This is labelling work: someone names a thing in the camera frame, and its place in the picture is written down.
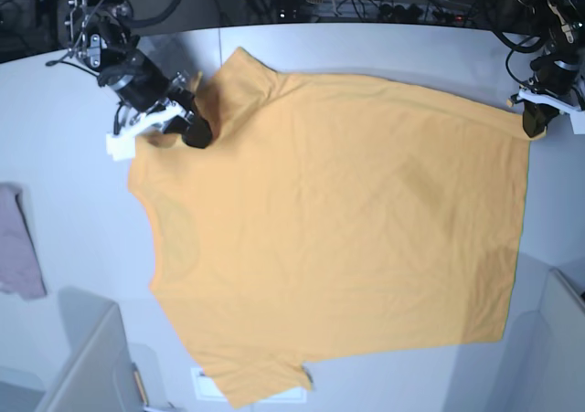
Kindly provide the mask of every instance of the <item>pink cloth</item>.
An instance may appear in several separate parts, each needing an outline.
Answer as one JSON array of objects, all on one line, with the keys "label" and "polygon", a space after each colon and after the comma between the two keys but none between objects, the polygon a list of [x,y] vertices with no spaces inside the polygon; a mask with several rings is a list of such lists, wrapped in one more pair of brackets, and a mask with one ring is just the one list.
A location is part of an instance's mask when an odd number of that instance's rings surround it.
[{"label": "pink cloth", "polygon": [[16,201],[19,193],[11,185],[0,185],[0,291],[32,300],[47,293]]}]

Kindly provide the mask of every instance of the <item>gray panel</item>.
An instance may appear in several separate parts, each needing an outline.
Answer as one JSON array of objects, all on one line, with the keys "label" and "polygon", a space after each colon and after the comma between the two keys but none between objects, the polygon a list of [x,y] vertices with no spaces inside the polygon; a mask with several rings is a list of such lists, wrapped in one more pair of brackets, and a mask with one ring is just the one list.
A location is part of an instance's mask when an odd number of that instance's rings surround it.
[{"label": "gray panel", "polygon": [[42,391],[0,382],[0,412],[33,412]]},{"label": "gray panel", "polygon": [[530,412],[580,412],[585,407],[585,304],[557,272],[551,272],[540,309],[552,348]]},{"label": "gray panel", "polygon": [[122,318],[111,307],[72,355],[37,412],[141,412]]}]

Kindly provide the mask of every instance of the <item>t-shirt sleeve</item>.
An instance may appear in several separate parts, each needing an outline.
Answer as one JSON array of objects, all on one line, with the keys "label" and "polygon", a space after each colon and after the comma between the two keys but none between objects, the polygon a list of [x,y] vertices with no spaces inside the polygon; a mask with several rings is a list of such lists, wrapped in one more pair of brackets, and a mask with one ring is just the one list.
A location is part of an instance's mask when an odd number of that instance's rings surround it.
[{"label": "t-shirt sleeve", "polygon": [[309,376],[293,355],[227,346],[188,351],[234,408],[297,386],[311,389]]}]

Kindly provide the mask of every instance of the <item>t-shirt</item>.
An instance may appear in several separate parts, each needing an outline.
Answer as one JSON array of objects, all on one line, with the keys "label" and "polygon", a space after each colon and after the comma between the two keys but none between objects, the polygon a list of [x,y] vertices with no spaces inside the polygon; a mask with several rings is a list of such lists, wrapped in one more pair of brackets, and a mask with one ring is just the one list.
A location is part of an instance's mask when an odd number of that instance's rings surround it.
[{"label": "t-shirt", "polygon": [[234,407],[303,362],[501,339],[527,190],[521,117],[238,50],[200,91],[217,139],[142,137],[151,290]]}]

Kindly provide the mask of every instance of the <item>electronic equipment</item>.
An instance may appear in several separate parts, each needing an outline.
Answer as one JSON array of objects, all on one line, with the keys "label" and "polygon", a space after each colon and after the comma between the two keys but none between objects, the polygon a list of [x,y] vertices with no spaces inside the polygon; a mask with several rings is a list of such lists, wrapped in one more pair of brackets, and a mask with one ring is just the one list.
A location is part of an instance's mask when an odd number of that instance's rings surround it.
[{"label": "electronic equipment", "polygon": [[[585,133],[585,83],[581,76],[581,50],[585,46],[585,0],[517,0],[529,9],[538,36],[514,44],[503,33],[493,30],[511,48],[506,69],[520,84],[520,91],[508,104],[524,103],[523,127],[533,138],[546,130],[561,113],[567,113],[575,133]],[[530,62],[533,76],[518,79],[509,68],[514,52],[534,53],[543,48],[539,58]]]},{"label": "electronic equipment", "polygon": [[101,87],[118,95],[120,103],[113,131],[106,137],[107,151],[114,160],[133,158],[134,138],[149,130],[180,133],[187,145],[197,148],[207,147],[213,139],[208,122],[197,112],[195,95],[186,88],[187,76],[167,78],[138,49],[140,38],[131,32],[132,28],[162,22],[180,2],[172,0],[156,17],[134,20],[125,0],[69,1],[68,52],[47,65],[65,63],[80,68],[65,61],[76,58]]}]

